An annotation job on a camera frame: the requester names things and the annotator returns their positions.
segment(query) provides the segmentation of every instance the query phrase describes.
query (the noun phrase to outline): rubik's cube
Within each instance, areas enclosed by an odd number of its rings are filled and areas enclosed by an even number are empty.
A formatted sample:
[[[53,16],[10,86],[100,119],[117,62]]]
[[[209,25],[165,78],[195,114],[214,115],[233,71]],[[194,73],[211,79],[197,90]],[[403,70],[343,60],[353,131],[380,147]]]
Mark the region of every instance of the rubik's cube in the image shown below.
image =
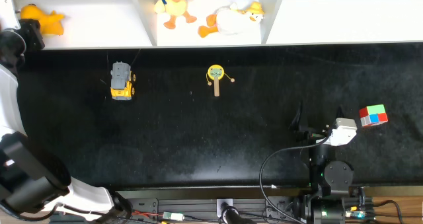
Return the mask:
[[[363,127],[376,126],[388,122],[385,106],[379,104],[360,109],[360,120]]]

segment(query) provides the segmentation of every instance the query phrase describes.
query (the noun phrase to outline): toy truck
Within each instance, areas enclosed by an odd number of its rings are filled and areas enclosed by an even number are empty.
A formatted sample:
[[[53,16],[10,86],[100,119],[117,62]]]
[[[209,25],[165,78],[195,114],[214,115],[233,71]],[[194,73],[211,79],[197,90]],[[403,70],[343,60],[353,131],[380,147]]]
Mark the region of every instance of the toy truck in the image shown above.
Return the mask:
[[[116,100],[131,100],[135,94],[134,83],[136,81],[135,73],[131,71],[131,66],[127,63],[113,63],[112,83],[110,90],[112,98]]]

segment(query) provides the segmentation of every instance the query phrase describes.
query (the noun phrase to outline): yellow hat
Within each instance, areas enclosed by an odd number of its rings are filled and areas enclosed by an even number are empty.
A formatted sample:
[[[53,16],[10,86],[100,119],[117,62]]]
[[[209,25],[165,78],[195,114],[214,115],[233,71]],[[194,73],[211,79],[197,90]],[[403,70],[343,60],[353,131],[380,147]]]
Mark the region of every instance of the yellow hat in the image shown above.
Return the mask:
[[[264,11],[262,10],[262,5],[259,2],[252,2],[250,8],[247,9],[247,12],[264,14]]]

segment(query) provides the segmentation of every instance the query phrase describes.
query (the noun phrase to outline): yellow plush duck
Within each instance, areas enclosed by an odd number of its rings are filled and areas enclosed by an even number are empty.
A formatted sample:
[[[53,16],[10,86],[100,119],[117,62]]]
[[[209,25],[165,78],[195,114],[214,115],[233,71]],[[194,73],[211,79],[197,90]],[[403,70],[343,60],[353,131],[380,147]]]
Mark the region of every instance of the yellow plush duck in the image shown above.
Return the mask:
[[[188,8],[188,2],[186,0],[158,0],[154,6],[156,13],[168,13],[171,19],[165,22],[164,25],[168,29],[175,29],[176,18],[184,16],[187,23],[193,23],[197,20],[196,17],[191,16],[186,9]]]
[[[63,35],[64,29],[60,23],[65,16],[52,11],[50,15],[45,14],[36,5],[27,5],[20,10],[21,19],[34,19],[40,23],[40,32],[45,36]]]
[[[245,11],[239,10],[237,4],[233,3],[230,7],[222,7],[216,14],[208,16],[208,26],[199,27],[198,34],[202,38],[214,32],[225,35],[240,34],[258,26],[263,17],[264,11],[259,2],[253,2]]]

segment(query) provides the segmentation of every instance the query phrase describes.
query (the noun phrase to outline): black table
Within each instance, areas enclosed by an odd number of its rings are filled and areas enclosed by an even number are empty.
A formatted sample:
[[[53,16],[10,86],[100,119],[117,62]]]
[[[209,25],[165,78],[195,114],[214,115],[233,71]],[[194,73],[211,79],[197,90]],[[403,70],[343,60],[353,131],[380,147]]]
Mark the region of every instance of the black table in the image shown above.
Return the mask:
[[[248,186],[262,161],[295,146],[288,126],[300,100],[309,125],[333,123],[341,106],[359,130],[336,148],[354,184],[423,181],[423,44],[141,50],[133,101],[110,96],[112,63],[138,50],[29,54],[18,100],[29,137],[71,175],[109,188]],[[206,71],[220,64],[221,96]],[[389,122],[361,128],[358,110],[384,104]],[[307,151],[301,156],[307,158]],[[265,183],[306,186],[299,151],[268,163]]]

